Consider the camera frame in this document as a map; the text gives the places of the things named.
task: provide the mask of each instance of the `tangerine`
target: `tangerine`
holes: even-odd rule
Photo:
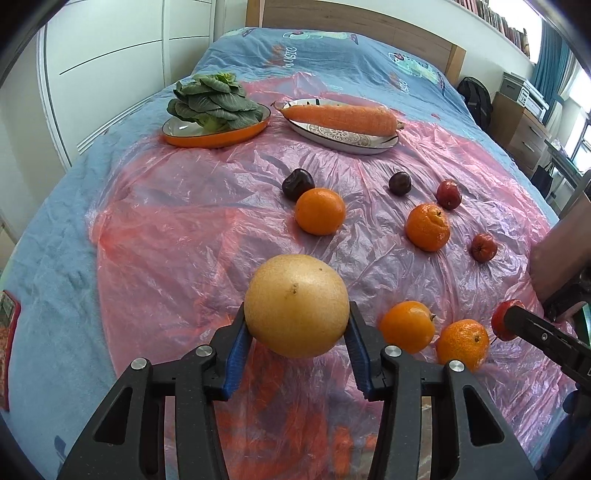
[[[475,320],[460,320],[444,328],[436,343],[437,361],[445,365],[459,360],[474,372],[488,354],[489,338],[486,329]]]
[[[379,324],[386,342],[408,353],[419,353],[435,335],[435,325],[429,309],[417,301],[404,301],[392,307]]]
[[[329,189],[304,192],[295,204],[295,221],[304,232],[331,235],[345,221],[345,202]]]
[[[449,222],[443,209],[434,203],[423,203],[408,215],[405,231],[408,239],[425,252],[436,252],[450,236]]]

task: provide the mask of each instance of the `wooden headboard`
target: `wooden headboard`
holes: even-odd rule
[[[322,0],[248,0],[246,26],[364,35],[427,60],[453,86],[459,83],[466,55],[463,48],[398,18]]]

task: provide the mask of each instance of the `pomelo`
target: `pomelo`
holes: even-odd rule
[[[278,255],[255,272],[244,298],[251,335],[274,352],[311,358],[330,350],[345,332],[349,296],[324,262]]]

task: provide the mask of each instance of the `small red fruit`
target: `small red fruit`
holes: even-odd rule
[[[495,258],[496,250],[495,239],[488,233],[479,233],[472,239],[470,253],[477,262],[489,262]]]
[[[505,327],[505,313],[507,313],[507,310],[509,310],[511,307],[514,307],[516,305],[518,307],[521,307],[522,309],[525,308],[525,305],[523,305],[520,300],[507,300],[501,303],[492,315],[492,331],[498,338],[500,338],[504,342],[509,342],[517,338],[516,334],[510,332]]]
[[[458,208],[462,202],[462,194],[453,180],[443,180],[437,188],[435,198],[437,203],[446,210]]]

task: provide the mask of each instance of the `green leafy vegetable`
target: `green leafy vegetable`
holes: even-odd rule
[[[187,100],[189,107],[196,112],[207,112],[208,110],[219,108],[219,105],[212,102],[206,95],[188,95]]]
[[[227,83],[220,82],[216,78],[203,77],[199,79],[202,84],[217,90],[218,92],[230,93],[230,86]]]
[[[179,91],[185,95],[198,95],[199,93],[213,92],[214,90],[202,83],[192,82],[183,86]]]
[[[196,122],[207,132],[246,128],[262,121],[265,107],[246,98],[233,73],[195,74],[183,85],[177,82],[167,112],[186,122]]]

